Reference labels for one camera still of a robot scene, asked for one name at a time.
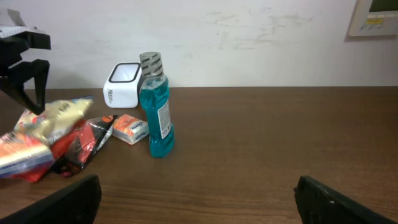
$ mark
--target chip bag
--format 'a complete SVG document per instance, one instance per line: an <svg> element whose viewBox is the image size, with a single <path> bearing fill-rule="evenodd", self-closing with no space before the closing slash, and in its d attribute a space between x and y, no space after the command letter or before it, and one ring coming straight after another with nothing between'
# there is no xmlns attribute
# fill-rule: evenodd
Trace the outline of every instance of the chip bag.
<svg viewBox="0 0 398 224"><path fill-rule="evenodd" d="M53 162L49 147L31 135L7 133L0 138L0 178L48 166Z"/></svg>
<svg viewBox="0 0 398 224"><path fill-rule="evenodd" d="M55 160L63 157L63 155L68 151L70 144L75 140L75 138L80 133L80 128L86 123L84 119L79 120L73 125L72 131L70 131L67 135L56 141L51 146L52 156ZM51 168L53 164L44 164L42 166L35 167L35 169L13 175L11 178L20 178L25 179L29 182L37 182L39 181L45 173Z"/></svg>
<svg viewBox="0 0 398 224"><path fill-rule="evenodd" d="M36 115L25 110L14 130L29 133L43 143L51 146L70 132L73 125L81 119L93 103L92 99L56 100L45 104L45 111Z"/></svg>
<svg viewBox="0 0 398 224"><path fill-rule="evenodd" d="M84 169L112 135L112 125L117 117L111 115L87 120L65 156L54 164L54 171L68 177Z"/></svg>

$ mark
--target black plastic part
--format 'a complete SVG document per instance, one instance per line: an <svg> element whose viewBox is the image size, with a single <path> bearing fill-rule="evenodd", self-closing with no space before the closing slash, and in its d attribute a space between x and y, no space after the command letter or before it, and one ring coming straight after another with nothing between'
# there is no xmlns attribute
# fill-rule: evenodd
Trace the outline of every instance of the black plastic part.
<svg viewBox="0 0 398 224"><path fill-rule="evenodd" d="M132 80L126 80L126 81L112 81L113 75L114 75L115 71L118 69L119 65L138 65L137 71L136 71L136 73L134 74L134 78L132 78ZM137 78L137 74L138 74L138 72L139 72L140 69L141 69L141 64L140 64L140 63L136 63L136 62L132 62L132 63L129 63L129 62L127 62L127 63L125 63L125 62L119 63L119 64L117 64L117 65L114 67L114 69L113 69L113 71L112 71L112 74L111 74L111 76L109 77L109 80L108 80L108 81L109 81L110 83L129 83L129 82L133 82L133 81Z"/></svg>
<svg viewBox="0 0 398 224"><path fill-rule="evenodd" d="M309 176L294 188L303 224L396 224Z"/></svg>
<svg viewBox="0 0 398 224"><path fill-rule="evenodd" d="M137 97L138 97L138 102L140 102L139 100L139 94L141 92L141 86L144 83L145 78L142 76L142 74L139 76L139 80L138 80L138 86L137 86Z"/></svg>
<svg viewBox="0 0 398 224"><path fill-rule="evenodd" d="M50 64L46 60L21 62L8 69L6 76L0 77L0 90L35 114L41 114L45 107L45 86ZM36 103L24 91L24 82L34 78Z"/></svg>
<svg viewBox="0 0 398 224"><path fill-rule="evenodd" d="M45 109L45 86L50 64L46 60L21 62L20 53L30 48L51 49L50 36L34 32L22 32L0 39L0 90L35 114ZM24 91L24 83L34 78L36 103Z"/></svg>
<svg viewBox="0 0 398 224"><path fill-rule="evenodd" d="M0 224L91 224L101 201L97 175L54 194L0 220Z"/></svg>

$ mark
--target bottle label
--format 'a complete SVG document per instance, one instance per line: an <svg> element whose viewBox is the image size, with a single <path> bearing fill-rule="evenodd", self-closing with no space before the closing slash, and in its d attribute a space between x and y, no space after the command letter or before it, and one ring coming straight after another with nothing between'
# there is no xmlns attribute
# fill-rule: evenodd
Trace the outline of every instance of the bottle label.
<svg viewBox="0 0 398 224"><path fill-rule="evenodd" d="M172 128L172 123L170 121L170 110L169 110L169 100L157 110L157 116L159 117L160 133L162 134L162 139L166 138Z"/></svg>

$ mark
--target bottle cap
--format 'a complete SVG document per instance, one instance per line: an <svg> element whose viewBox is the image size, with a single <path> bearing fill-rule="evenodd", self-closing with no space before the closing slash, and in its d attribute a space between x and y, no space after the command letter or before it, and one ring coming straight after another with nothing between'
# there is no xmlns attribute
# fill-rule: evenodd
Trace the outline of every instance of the bottle cap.
<svg viewBox="0 0 398 224"><path fill-rule="evenodd" d="M163 75L162 56L158 52L140 54L143 77L159 77Z"/></svg>

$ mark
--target soap bar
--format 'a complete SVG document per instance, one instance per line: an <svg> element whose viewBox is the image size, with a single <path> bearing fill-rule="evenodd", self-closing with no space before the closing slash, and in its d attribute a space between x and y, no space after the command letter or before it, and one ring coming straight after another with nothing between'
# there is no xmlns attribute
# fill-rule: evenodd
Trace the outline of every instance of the soap bar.
<svg viewBox="0 0 398 224"><path fill-rule="evenodd" d="M112 135L129 144L135 144L148 134L148 122L128 114L120 116L113 124Z"/></svg>

